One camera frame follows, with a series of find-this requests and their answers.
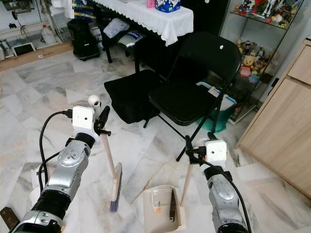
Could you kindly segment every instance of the shelf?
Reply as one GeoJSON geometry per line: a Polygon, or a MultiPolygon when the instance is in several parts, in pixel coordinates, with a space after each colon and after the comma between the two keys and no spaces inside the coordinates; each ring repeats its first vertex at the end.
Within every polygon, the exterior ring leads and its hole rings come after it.
{"type": "Polygon", "coordinates": [[[258,21],[258,22],[261,22],[261,23],[265,23],[265,24],[268,24],[268,25],[271,25],[271,26],[274,26],[274,27],[277,27],[277,28],[280,28],[280,29],[283,29],[283,30],[286,30],[288,28],[288,25],[289,23],[287,24],[286,27],[282,28],[279,26],[279,24],[277,22],[270,22],[270,23],[267,23],[266,22],[266,18],[263,18],[262,16],[259,16],[259,15],[255,15],[253,13],[246,13],[245,15],[241,15],[239,14],[238,12],[234,12],[234,11],[231,11],[230,13],[234,14],[234,15],[238,15],[238,16],[242,16],[242,17],[245,17],[245,18],[250,18],[252,20],[255,20],[255,21],[258,21]]]}

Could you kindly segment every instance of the table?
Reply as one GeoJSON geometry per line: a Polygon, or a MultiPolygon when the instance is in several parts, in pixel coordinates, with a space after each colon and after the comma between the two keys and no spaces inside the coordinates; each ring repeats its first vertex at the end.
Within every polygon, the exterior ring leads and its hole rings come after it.
{"type": "Polygon", "coordinates": [[[95,2],[157,33],[165,41],[166,46],[175,43],[178,36],[193,32],[193,11],[182,6],[177,11],[164,13],[155,8],[147,8],[147,0],[128,3],[120,0],[95,0],[95,2]]]}

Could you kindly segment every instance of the chair seat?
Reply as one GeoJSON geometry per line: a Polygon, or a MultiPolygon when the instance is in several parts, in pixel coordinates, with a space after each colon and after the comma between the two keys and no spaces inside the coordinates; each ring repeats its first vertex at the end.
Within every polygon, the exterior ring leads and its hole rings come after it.
{"type": "Polygon", "coordinates": [[[112,101],[123,104],[140,98],[148,100],[148,93],[161,85],[162,79],[151,70],[143,70],[124,78],[108,81],[104,86],[112,101]]]}
{"type": "Polygon", "coordinates": [[[177,125],[188,126],[201,118],[216,97],[189,82],[171,82],[149,93],[149,101],[177,125]]]}

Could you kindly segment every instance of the white dustpan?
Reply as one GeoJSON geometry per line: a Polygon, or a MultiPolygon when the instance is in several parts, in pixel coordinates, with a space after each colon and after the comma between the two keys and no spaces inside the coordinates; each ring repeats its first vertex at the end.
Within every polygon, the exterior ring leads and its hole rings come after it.
{"type": "Polygon", "coordinates": [[[180,232],[186,228],[185,209],[180,206],[180,190],[172,185],[160,185],[144,191],[145,233],[180,232]],[[170,220],[172,189],[177,199],[175,221],[170,220]]]}

